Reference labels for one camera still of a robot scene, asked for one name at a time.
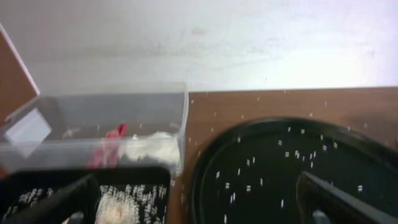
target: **black round tray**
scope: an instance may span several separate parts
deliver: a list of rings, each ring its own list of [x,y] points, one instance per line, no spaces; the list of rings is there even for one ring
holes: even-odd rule
[[[201,155],[191,222],[300,223],[295,184],[303,170],[398,217],[396,152],[339,126],[269,118],[228,130]]]

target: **wooden panel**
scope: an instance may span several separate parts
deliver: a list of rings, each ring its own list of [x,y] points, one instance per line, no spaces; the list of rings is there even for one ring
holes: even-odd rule
[[[35,90],[0,32],[0,125],[7,115],[35,96]]]
[[[398,88],[191,93],[185,170],[170,192],[168,223],[189,223],[187,199],[199,152],[228,128],[267,116],[338,124],[398,149]]]

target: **black tray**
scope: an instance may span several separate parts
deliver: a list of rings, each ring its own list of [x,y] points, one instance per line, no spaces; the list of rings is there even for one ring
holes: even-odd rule
[[[165,217],[165,208],[169,198],[170,172],[164,167],[118,167],[113,169],[70,169],[70,170],[36,170],[17,172],[0,181],[0,214],[7,212],[10,205],[18,201],[20,195],[32,189],[61,189],[78,179],[93,174],[98,185],[113,186],[124,190],[126,185],[145,185],[152,190],[154,185],[165,186],[164,199],[155,201],[157,216]]]
[[[346,128],[269,118],[228,130],[201,155],[192,177],[190,219],[194,224],[225,218],[227,223],[300,223],[295,184],[303,170],[398,217],[396,152]]]

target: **clear plastic container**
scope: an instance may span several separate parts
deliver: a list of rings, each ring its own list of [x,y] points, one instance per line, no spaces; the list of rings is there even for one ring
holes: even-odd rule
[[[118,152],[116,166],[161,163],[178,174],[183,170],[187,117],[184,83],[42,93],[7,117],[0,135],[0,163],[8,172],[88,167],[95,154],[111,149]],[[126,125],[123,137],[104,138],[121,124]],[[174,150],[169,147],[174,141],[178,158],[162,159],[162,153]],[[121,148],[130,156],[120,153]],[[138,149],[141,156],[132,159]],[[101,167],[113,165],[105,162]]]

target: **red object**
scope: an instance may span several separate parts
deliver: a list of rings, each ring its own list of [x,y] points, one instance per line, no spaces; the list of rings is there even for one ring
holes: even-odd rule
[[[120,139],[124,136],[126,128],[127,124],[123,123],[114,130],[108,131],[103,139]],[[87,168],[95,169],[100,166],[116,167],[118,162],[118,149],[119,144],[107,145],[106,143],[101,142],[101,145],[94,149],[93,157],[91,158],[91,161],[87,163]]]

